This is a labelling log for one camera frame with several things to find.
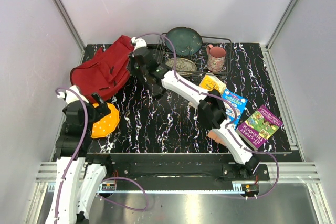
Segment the red backpack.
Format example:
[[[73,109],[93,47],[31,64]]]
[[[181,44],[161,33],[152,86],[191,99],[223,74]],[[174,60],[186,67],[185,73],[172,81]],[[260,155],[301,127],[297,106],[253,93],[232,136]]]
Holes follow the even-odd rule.
[[[129,54],[134,50],[131,38],[122,35],[108,49],[99,48],[93,59],[73,68],[70,82],[77,85],[82,95],[95,103],[92,94],[97,93],[107,101],[128,81]]]

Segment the yellow paperback book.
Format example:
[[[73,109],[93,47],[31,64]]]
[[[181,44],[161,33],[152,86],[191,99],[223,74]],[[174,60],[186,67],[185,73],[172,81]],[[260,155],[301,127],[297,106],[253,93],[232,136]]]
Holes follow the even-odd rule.
[[[226,89],[226,84],[211,74],[206,74],[201,80],[199,86],[209,91],[216,89],[220,94],[223,94]]]

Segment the blue paperback book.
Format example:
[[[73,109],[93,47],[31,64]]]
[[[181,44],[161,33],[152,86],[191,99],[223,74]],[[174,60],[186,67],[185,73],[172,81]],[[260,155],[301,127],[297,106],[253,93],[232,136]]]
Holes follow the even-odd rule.
[[[233,124],[236,129],[248,100],[229,91],[227,88],[224,90],[222,98],[227,101],[227,103],[224,103],[226,114],[230,121],[234,120]]]

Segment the purple treehouse book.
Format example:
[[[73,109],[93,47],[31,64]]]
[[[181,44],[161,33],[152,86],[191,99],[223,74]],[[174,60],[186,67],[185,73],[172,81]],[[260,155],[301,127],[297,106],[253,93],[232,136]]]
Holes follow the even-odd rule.
[[[281,119],[262,105],[237,127],[236,132],[254,151],[257,151],[283,124]]]

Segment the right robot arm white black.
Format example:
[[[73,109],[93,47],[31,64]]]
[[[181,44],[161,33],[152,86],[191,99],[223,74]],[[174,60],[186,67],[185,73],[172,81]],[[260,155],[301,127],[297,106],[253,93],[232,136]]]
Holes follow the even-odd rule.
[[[244,180],[256,176],[260,159],[231,127],[225,100],[217,90],[203,89],[174,72],[165,63],[157,63],[147,46],[135,47],[130,56],[130,70],[146,88],[149,84],[158,86],[163,92],[172,91],[194,105],[200,126],[213,131],[240,165],[239,176]]]

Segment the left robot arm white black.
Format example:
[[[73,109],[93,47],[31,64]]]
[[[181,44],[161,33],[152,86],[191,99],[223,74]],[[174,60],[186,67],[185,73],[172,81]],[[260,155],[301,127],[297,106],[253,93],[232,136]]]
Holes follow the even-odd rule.
[[[56,140],[56,182],[46,223],[88,223],[93,199],[102,180],[113,175],[109,156],[87,157],[90,142],[112,133],[119,111],[97,93],[90,102],[77,85],[56,89],[63,99],[65,121]]]

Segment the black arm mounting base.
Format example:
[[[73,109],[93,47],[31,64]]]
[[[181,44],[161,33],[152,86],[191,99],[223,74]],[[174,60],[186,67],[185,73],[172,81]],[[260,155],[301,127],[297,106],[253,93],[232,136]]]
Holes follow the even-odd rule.
[[[270,180],[268,167],[260,164],[252,176],[242,174],[242,166],[235,164],[232,156],[224,154],[186,153],[89,153],[87,161],[107,164],[108,174],[125,175],[131,178],[141,176],[208,176],[234,180]]]

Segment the orange perforated plate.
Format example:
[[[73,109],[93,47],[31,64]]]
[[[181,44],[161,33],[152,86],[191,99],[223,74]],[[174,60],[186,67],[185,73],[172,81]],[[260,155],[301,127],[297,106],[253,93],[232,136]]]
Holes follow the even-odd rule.
[[[103,138],[114,132],[120,122],[119,110],[112,104],[107,103],[110,113],[94,123],[92,126],[92,138]]]

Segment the patterned beige plate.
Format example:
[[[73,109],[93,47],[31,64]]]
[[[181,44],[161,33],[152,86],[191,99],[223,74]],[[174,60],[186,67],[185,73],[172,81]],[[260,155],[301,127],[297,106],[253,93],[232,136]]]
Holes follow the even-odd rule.
[[[175,70],[177,72],[182,72],[182,73],[187,73],[189,74],[190,72],[194,72],[197,70],[197,66],[194,62],[191,60],[185,59],[185,58],[172,58],[168,59],[165,64],[172,69],[175,67]]]

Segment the teal ceramic plate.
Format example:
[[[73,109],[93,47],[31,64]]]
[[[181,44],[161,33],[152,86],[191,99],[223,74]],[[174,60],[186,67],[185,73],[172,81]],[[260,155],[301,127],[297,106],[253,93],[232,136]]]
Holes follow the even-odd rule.
[[[175,27],[166,35],[165,44],[179,56],[190,56],[200,51],[203,40],[200,34],[188,27]]]

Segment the pink patterned mug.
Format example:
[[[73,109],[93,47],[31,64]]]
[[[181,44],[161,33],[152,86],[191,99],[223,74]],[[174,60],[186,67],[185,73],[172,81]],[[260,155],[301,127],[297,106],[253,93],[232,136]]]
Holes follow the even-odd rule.
[[[220,72],[225,62],[226,50],[223,47],[208,44],[206,47],[206,52],[208,56],[208,70],[210,72]]]

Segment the aluminium frame rail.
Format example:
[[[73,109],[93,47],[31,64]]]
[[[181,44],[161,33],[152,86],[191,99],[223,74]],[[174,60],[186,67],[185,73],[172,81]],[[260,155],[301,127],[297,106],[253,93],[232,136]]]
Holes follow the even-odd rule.
[[[208,176],[141,176],[130,179],[139,183],[149,193],[202,193],[202,194],[241,194],[246,185],[269,185],[274,184],[315,184],[320,178],[315,164],[310,162],[264,162],[268,167],[270,180],[234,180],[213,178]]]

